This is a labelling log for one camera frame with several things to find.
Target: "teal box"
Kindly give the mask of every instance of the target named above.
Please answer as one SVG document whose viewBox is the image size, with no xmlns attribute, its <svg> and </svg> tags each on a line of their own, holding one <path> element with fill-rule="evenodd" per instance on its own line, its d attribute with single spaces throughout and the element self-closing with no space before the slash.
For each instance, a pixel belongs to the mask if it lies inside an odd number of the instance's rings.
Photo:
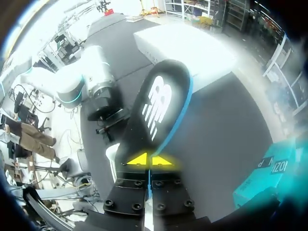
<svg viewBox="0 0 308 231">
<path fill-rule="evenodd" d="M 243 206 L 255 195 L 267 188 L 275 188 L 280 200 L 292 189 L 294 184 L 294 169 L 298 165 L 296 158 L 295 139 L 273 144 L 262 160 L 256 165 L 251 175 L 234 191 L 235 208 Z"/>
</svg>

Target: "khaki pants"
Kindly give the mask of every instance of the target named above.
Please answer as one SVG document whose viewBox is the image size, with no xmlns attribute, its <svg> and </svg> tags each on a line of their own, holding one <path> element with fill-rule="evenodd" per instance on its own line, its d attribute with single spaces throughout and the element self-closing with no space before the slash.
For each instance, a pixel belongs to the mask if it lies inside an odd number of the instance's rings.
<svg viewBox="0 0 308 231">
<path fill-rule="evenodd" d="M 19 145 L 24 149 L 35 152 L 47 159 L 55 158 L 55 150 L 48 146 L 53 146 L 52 137 L 47 136 L 29 124 L 21 124 L 21 139 Z"/>
</svg>

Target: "yellow arrow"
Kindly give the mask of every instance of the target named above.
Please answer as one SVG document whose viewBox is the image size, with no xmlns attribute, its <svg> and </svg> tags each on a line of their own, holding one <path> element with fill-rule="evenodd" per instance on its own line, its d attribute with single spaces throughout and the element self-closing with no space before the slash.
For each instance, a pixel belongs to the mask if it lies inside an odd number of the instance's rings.
<svg viewBox="0 0 308 231">
<path fill-rule="evenodd" d="M 147 155 L 147 153 L 144 153 L 144 154 L 138 156 L 137 158 L 129 161 L 127 164 L 128 165 L 136 165 L 136 164 L 146 165 L 146 155 Z"/>
<path fill-rule="evenodd" d="M 161 158 L 160 156 L 154 156 L 152 158 L 152 165 L 172 165 L 169 161 Z"/>
</svg>

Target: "gray floor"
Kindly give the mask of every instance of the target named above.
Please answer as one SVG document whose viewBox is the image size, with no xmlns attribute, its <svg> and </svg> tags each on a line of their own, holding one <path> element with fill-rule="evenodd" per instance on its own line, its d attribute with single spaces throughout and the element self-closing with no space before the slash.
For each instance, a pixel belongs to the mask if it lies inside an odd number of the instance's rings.
<svg viewBox="0 0 308 231">
<path fill-rule="evenodd" d="M 100 45 L 131 108 L 153 65 L 138 51 L 133 33 L 155 23 L 125 22 L 110 15 L 91 26 L 87 45 Z M 96 122 L 81 110 L 81 131 L 92 176 L 102 199 L 113 185 L 106 144 L 96 135 Z M 124 128 L 114 131 L 120 141 Z M 269 130 L 250 94 L 229 74 L 195 93 L 188 112 L 166 152 L 183 161 L 183 179 L 196 203 L 196 216 L 214 221 L 234 209 L 232 192 L 250 174 L 272 143 Z"/>
</svg>

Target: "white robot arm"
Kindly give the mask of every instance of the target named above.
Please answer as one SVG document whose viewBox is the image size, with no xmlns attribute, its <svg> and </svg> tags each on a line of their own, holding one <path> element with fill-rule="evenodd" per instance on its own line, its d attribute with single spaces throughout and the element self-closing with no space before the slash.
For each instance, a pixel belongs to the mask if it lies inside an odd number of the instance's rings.
<svg viewBox="0 0 308 231">
<path fill-rule="evenodd" d="M 21 84 L 33 86 L 66 108 L 82 103 L 88 120 L 104 119 L 122 108 L 114 76 L 100 46 L 86 48 L 78 61 L 56 73 L 33 67 L 31 58 L 14 68 L 7 68 L 0 77 L 0 101 L 16 78 Z"/>
</svg>

